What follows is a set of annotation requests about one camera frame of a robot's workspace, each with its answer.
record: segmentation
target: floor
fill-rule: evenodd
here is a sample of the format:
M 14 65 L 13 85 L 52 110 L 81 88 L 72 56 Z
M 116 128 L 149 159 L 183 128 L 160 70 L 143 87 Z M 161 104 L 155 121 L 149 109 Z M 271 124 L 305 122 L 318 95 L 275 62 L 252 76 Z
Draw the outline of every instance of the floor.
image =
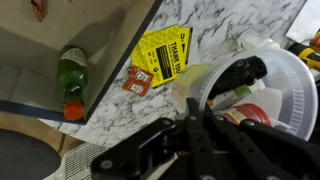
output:
M 62 133 L 51 128 L 43 122 L 30 117 L 6 114 L 0 112 L 0 128 L 17 131 L 37 139 L 40 139 L 56 151 L 59 150 Z M 84 143 L 83 141 L 66 135 L 63 148 L 60 151 L 60 156 L 63 157 L 68 151 L 78 147 Z

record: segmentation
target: small red packet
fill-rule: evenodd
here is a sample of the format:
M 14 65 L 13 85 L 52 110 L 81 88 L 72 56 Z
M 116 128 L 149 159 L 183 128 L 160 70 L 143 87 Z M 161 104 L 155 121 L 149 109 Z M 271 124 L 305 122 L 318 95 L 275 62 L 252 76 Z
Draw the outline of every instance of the small red packet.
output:
M 136 66 L 132 66 L 129 71 L 129 79 L 124 83 L 122 88 L 142 97 L 147 94 L 152 78 L 152 74 L 145 72 Z

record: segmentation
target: white marble surface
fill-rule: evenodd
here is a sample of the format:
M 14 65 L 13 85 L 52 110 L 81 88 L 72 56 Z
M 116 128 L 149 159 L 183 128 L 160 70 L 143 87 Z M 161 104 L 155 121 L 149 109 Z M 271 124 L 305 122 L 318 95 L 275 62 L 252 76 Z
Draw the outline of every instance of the white marble surface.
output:
M 166 0 L 158 11 L 168 19 L 155 16 L 150 30 L 179 24 L 193 27 L 189 64 L 232 57 L 242 51 L 237 37 L 253 29 L 271 37 L 284 47 L 284 36 L 305 0 Z M 129 58 L 103 100 L 85 126 L 42 120 L 48 125 L 81 140 L 114 146 L 159 117 L 173 118 L 177 111 L 170 103 L 171 84 L 150 90 L 145 97 L 122 90 Z

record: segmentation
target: clear plastic bowl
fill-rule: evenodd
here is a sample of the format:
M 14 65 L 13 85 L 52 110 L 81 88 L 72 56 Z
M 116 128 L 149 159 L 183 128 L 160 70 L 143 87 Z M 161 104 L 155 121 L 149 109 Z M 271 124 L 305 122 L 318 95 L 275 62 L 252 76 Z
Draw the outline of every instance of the clear plastic bowl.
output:
M 279 121 L 292 128 L 276 128 L 308 140 L 311 136 L 318 109 L 314 79 L 307 66 L 297 56 L 282 49 L 260 48 L 242 52 L 227 61 L 191 65 L 184 69 L 172 86 L 172 102 L 179 113 L 185 111 L 186 98 L 195 98 L 203 111 L 208 95 L 219 76 L 235 61 L 250 56 L 260 57 L 268 74 L 262 80 L 266 87 L 282 92 Z

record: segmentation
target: marble countertop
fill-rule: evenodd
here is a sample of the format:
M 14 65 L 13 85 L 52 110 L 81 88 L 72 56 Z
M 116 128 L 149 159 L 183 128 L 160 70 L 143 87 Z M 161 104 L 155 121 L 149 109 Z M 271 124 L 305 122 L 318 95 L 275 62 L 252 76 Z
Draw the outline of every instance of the marble countertop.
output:
M 148 30 L 174 24 L 192 27 L 189 64 L 228 59 L 243 51 L 237 37 L 246 29 L 271 37 L 284 47 L 284 35 L 305 0 L 164 0 Z M 159 18 L 166 13 L 168 18 Z M 129 58 L 85 126 L 41 120 L 73 137 L 107 148 L 132 135 L 159 117 L 174 118 L 170 102 L 171 84 L 150 89 L 139 97 L 122 90 Z

